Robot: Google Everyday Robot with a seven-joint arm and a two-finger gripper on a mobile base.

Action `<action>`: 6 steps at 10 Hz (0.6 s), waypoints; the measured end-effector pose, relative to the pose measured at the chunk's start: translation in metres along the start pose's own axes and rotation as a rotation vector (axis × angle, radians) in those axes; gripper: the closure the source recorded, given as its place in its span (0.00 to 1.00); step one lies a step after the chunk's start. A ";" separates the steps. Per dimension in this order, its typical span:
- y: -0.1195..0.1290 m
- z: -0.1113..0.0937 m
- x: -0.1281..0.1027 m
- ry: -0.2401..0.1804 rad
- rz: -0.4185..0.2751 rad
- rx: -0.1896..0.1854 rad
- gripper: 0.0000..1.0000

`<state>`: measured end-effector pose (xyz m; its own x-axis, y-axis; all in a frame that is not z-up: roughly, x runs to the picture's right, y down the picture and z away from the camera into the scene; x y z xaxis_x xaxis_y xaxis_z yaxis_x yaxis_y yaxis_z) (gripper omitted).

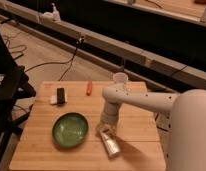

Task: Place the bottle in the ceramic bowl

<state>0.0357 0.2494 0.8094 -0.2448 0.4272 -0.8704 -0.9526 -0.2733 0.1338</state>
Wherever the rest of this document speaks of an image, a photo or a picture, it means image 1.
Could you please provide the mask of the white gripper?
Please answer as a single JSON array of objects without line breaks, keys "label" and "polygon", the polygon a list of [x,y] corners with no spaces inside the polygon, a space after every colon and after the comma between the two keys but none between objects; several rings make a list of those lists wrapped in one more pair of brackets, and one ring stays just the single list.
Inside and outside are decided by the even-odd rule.
[{"label": "white gripper", "polygon": [[98,133],[107,132],[115,136],[117,132],[117,123],[118,123],[117,115],[109,115],[105,112],[102,112],[100,116],[100,121],[96,127],[96,131]]}]

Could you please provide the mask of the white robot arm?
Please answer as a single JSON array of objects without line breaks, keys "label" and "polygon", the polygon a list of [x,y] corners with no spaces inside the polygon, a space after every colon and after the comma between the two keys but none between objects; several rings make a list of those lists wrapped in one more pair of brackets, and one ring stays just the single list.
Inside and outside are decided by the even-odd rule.
[{"label": "white robot arm", "polygon": [[206,171],[206,90],[183,93],[133,92],[128,76],[113,75],[114,83],[102,89],[104,107],[97,131],[115,137],[123,104],[139,107],[170,119],[167,149],[168,171]]}]

